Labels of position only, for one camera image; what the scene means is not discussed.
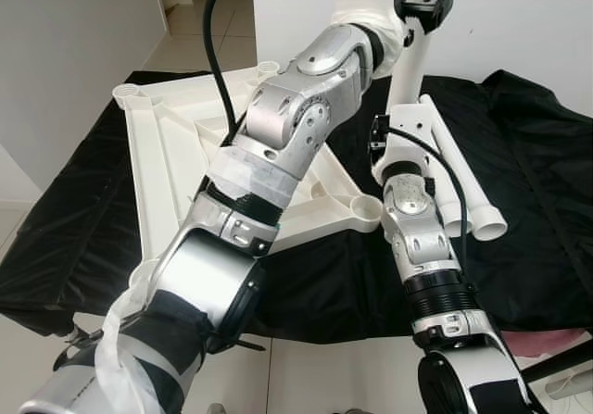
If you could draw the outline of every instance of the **white plastic base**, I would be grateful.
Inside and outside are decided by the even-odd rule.
[[[277,64],[265,63],[224,73],[237,116],[274,68]],[[226,134],[223,106],[211,76],[123,84],[113,95],[126,112],[143,261],[152,267],[183,223]],[[324,145],[280,219],[271,251],[345,229],[372,232],[382,211],[381,201],[363,194]]]

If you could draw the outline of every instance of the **black wire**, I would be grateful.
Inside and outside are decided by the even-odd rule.
[[[388,132],[396,134],[397,136],[401,136],[408,141],[411,141],[421,147],[423,150],[428,152],[436,159],[443,168],[447,171],[448,176],[451,178],[451,182],[453,182],[453,188],[455,189],[455,193],[460,199],[460,206],[461,206],[461,235],[460,235],[460,258],[459,262],[461,265],[461,269],[465,270],[465,266],[467,264],[467,203],[465,201],[465,193],[463,192],[463,187],[461,187],[460,180],[457,178],[455,174],[455,170],[448,164],[448,162],[443,158],[443,156],[434,150],[429,144],[425,143],[423,140],[418,139],[416,136],[404,132],[402,130],[394,129],[389,127],[387,129]]]
[[[237,123],[234,120],[233,103],[229,95],[226,83],[222,77],[221,66],[216,58],[216,51],[214,50],[214,43],[212,42],[212,13],[217,0],[207,0],[204,6],[204,16],[202,19],[202,33],[204,34],[204,47],[206,48],[206,56],[208,57],[208,63],[214,76],[214,81],[219,88],[221,93],[222,103],[224,104],[224,111],[226,112],[226,120],[229,127],[229,134],[233,136],[238,128]]]

